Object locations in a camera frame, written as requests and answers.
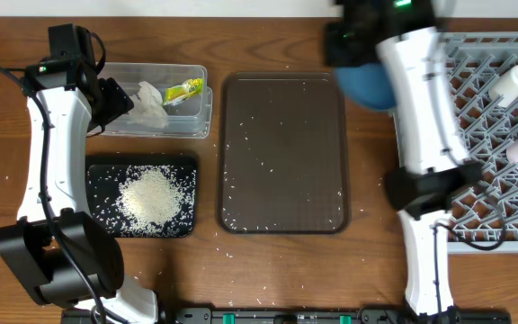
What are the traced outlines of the white tissue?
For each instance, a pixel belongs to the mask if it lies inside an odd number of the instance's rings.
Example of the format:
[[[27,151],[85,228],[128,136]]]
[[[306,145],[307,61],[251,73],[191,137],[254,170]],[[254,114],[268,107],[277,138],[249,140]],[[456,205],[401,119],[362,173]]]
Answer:
[[[169,120],[161,93],[147,81],[141,81],[138,85],[138,93],[130,97],[134,107],[129,111],[129,123],[163,129]]]

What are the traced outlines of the yellow green snack wrapper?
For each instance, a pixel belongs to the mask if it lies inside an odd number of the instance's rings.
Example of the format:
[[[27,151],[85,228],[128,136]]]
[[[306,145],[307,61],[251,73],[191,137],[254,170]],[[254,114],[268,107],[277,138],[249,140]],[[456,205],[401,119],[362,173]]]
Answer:
[[[175,85],[165,90],[163,106],[176,106],[182,102],[199,95],[204,86],[203,78],[194,78],[184,81],[180,85]]]

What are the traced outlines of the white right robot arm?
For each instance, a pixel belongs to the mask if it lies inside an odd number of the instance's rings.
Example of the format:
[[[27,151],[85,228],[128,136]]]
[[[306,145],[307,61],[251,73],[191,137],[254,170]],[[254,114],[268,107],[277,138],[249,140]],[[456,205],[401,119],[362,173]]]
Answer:
[[[325,27],[325,63],[355,102],[391,108],[399,166],[384,188],[406,249],[406,306],[415,323],[460,315],[448,275],[452,196],[482,178],[455,122],[439,19],[429,1],[338,2]]]

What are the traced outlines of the dark blue plate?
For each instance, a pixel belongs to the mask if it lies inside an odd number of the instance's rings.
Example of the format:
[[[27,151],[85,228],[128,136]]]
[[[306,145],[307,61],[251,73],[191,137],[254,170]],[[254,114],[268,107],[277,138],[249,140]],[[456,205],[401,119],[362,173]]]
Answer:
[[[396,107],[389,76],[380,63],[337,67],[334,74],[344,96],[353,103],[377,112]]]

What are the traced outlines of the cream paper cup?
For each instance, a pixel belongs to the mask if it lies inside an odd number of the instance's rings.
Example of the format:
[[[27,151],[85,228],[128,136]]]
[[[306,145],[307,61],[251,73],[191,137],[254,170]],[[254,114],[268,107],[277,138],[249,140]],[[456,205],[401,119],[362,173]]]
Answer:
[[[488,95],[497,105],[507,107],[518,98],[518,65],[505,72],[490,88]]]

